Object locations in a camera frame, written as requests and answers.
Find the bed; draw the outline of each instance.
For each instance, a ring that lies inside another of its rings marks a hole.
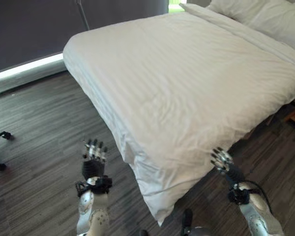
[[[63,57],[161,225],[242,138],[295,99],[295,50],[192,4],[73,36]]]

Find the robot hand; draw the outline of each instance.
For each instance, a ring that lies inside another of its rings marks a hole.
[[[78,236],[104,236],[108,230],[108,193],[112,179],[104,175],[107,148],[103,142],[85,144],[82,174],[86,182],[77,182],[79,203]]]
[[[279,221],[272,215],[270,203],[263,189],[255,182],[246,180],[241,170],[234,165],[232,157],[222,148],[213,149],[211,156],[212,164],[230,183],[229,200],[239,205],[251,235],[284,235]]]

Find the gray curtain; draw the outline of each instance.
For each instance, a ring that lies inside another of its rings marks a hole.
[[[168,11],[168,0],[82,2],[92,29]],[[75,0],[0,0],[0,70],[61,52],[84,30]]]

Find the light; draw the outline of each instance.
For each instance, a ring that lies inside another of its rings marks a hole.
[[[60,61],[60,60],[63,60],[62,53],[53,55],[51,57],[32,61],[30,63],[20,65],[20,66],[14,67],[12,69],[8,69],[8,70],[0,72],[0,79],[4,79],[4,78],[10,77],[12,75],[20,74],[20,73],[25,72],[27,70],[31,70],[31,69],[37,68],[39,66],[47,65],[47,64],[50,64],[50,63],[53,63],[56,61]]]

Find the robot leg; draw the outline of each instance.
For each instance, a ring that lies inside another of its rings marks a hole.
[[[213,236],[211,231],[207,228],[195,227],[192,228],[192,210],[186,209],[182,216],[181,236]]]

